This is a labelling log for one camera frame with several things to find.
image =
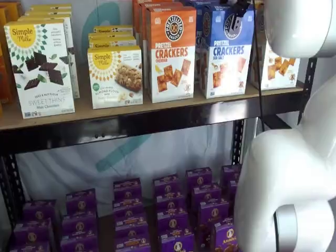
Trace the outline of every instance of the purple box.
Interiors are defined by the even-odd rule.
[[[89,230],[97,230],[97,220],[95,212],[78,212],[63,217],[63,235],[70,235],[75,232],[86,232]]]
[[[113,182],[114,200],[141,197],[141,183],[139,178]]]
[[[50,252],[48,242],[31,243],[23,246],[15,246],[10,252]]]
[[[177,174],[157,178],[153,181],[155,196],[180,191],[180,180]]]
[[[188,170],[185,172],[187,179],[187,192],[191,192],[196,186],[210,184],[212,182],[212,170],[209,167]]]
[[[151,244],[148,234],[124,237],[114,241],[115,252],[150,252]]]
[[[221,197],[221,188],[217,183],[201,185],[194,187],[192,191],[192,206],[197,211],[202,201],[208,201],[212,198]]]
[[[199,205],[197,221],[199,225],[228,217],[229,202],[223,198],[213,198]]]
[[[146,214],[121,217],[115,220],[115,237],[137,236],[148,232]]]
[[[159,233],[169,229],[188,227],[188,212],[182,207],[158,212],[157,218]]]
[[[160,245],[161,252],[193,252],[194,234],[190,228],[166,231],[160,235]]]
[[[185,196],[179,191],[159,195],[156,197],[157,212],[179,207],[185,208]]]
[[[62,252],[90,251],[98,248],[96,232],[75,232],[71,235],[63,236],[61,241]]]
[[[96,190],[88,189],[85,191],[69,193],[66,196],[68,214],[76,212],[97,211]]]
[[[239,251],[232,218],[216,222],[212,226],[211,251]]]
[[[120,199],[113,202],[115,217],[130,217],[144,212],[141,198]]]

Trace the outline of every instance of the blue pretzel crackers box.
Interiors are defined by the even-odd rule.
[[[254,13],[234,19],[228,5],[206,5],[203,9],[203,64],[208,98],[245,93],[254,32]]]

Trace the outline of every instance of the snack box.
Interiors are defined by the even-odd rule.
[[[208,201],[202,201],[198,208],[198,225],[216,221],[218,219],[228,218],[229,202],[224,198],[212,198]]]
[[[148,234],[119,238],[114,241],[115,252],[150,252],[151,244]]]
[[[148,232],[146,214],[138,214],[130,217],[116,218],[115,237],[136,236]]]
[[[98,239],[95,231],[76,232],[63,236],[61,241],[62,252],[91,251],[98,248]]]
[[[184,251],[193,252],[194,234],[190,228],[169,230],[160,235],[161,252]]]
[[[142,104],[139,46],[89,49],[88,62],[93,109]]]
[[[141,197],[140,179],[132,178],[127,180],[113,181],[114,199]]]
[[[200,202],[221,197],[221,188],[217,183],[201,185],[192,190],[192,205],[198,209]]]
[[[93,49],[110,48],[112,46],[136,46],[137,42],[133,36],[100,38],[89,41],[89,47]]]
[[[66,207],[68,214],[84,211],[97,212],[96,190],[92,188],[67,194]]]
[[[209,167],[187,170],[185,172],[188,193],[196,186],[212,182],[212,170]]]
[[[72,83],[72,93],[75,99],[79,98],[77,63],[75,58],[75,45],[72,37],[71,14],[46,14],[43,12],[32,12],[29,16],[22,16],[19,21],[37,21],[37,20],[64,20],[64,28],[66,34],[66,42],[68,48],[69,59],[65,59],[64,63],[69,65]]]
[[[93,28],[95,33],[110,33],[110,32],[131,32],[133,33],[133,27],[131,25],[106,25],[95,26]]]
[[[157,211],[179,207],[185,208],[185,196],[180,191],[158,195],[155,200]]]
[[[44,243],[30,243],[22,246],[15,246],[10,249],[10,252],[50,252],[48,242]]]
[[[204,6],[201,82],[205,85],[201,89],[207,99],[245,93],[254,32],[253,7],[236,19],[232,29],[234,17],[234,9],[228,5]]]
[[[153,184],[155,196],[181,190],[180,180],[177,174],[157,178],[153,180]]]
[[[87,232],[97,230],[96,212],[77,212],[72,215],[66,215],[62,221],[63,235],[70,235],[75,232]]]
[[[212,226],[211,251],[239,251],[232,218]]]
[[[141,198],[119,199],[113,202],[115,217],[130,217],[144,212]]]
[[[264,4],[256,3],[256,9],[261,89],[293,88],[298,80],[300,59],[281,57],[272,51],[265,33]],[[256,54],[257,51],[254,48],[249,81],[259,88]]]
[[[192,98],[196,9],[149,8],[146,18],[152,102]]]
[[[188,212],[183,207],[159,211],[157,218],[159,233],[169,229],[188,227]]]
[[[10,22],[5,32],[23,118],[74,113],[64,21]]]

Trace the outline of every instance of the pretzel crackers box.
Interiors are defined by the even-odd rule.
[[[94,109],[142,104],[139,46],[88,50]]]
[[[272,51],[265,34],[263,3],[257,5],[257,25],[261,89],[269,90],[295,87],[298,79],[300,59],[280,57]],[[258,88],[256,54],[257,51],[253,50],[249,81]]]
[[[152,102],[192,98],[196,9],[149,8],[146,15]]]
[[[207,99],[242,95],[253,40],[253,8],[250,7],[243,18],[236,18],[235,24],[235,14],[228,5],[206,5],[203,10],[204,95]]]

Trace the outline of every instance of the purple snack box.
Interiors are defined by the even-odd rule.
[[[217,183],[211,183],[207,185],[201,185],[199,187],[194,187],[192,191],[192,206],[195,210],[198,210],[200,202],[220,197],[221,197],[221,188]]]
[[[212,182],[212,170],[209,167],[188,170],[185,172],[187,179],[187,192],[191,192],[196,186],[210,184]]]
[[[232,218],[216,222],[213,225],[211,251],[239,251]]]
[[[161,233],[161,252],[193,252],[194,234],[190,228],[175,229]]]
[[[98,248],[98,239],[95,231],[75,232],[63,236],[61,241],[62,252],[90,251]]]
[[[146,214],[121,217],[115,220],[115,237],[137,236],[148,232]]]
[[[163,211],[170,208],[185,208],[185,196],[180,192],[172,192],[156,197],[156,211]]]
[[[97,230],[97,220],[95,212],[78,212],[63,217],[63,235],[70,235],[75,232],[86,232],[89,230]]]
[[[159,233],[169,229],[188,227],[188,212],[182,207],[158,212],[157,218]]]
[[[130,217],[144,212],[141,198],[120,199],[113,202],[115,217]]]
[[[148,234],[125,237],[114,241],[115,252],[150,252],[151,244]]]
[[[96,190],[88,189],[85,191],[69,193],[66,196],[66,206],[68,214],[76,212],[97,211]]]
[[[113,182],[114,200],[141,197],[141,183],[139,178]]]
[[[177,174],[157,178],[153,181],[155,196],[180,191],[180,180]]]

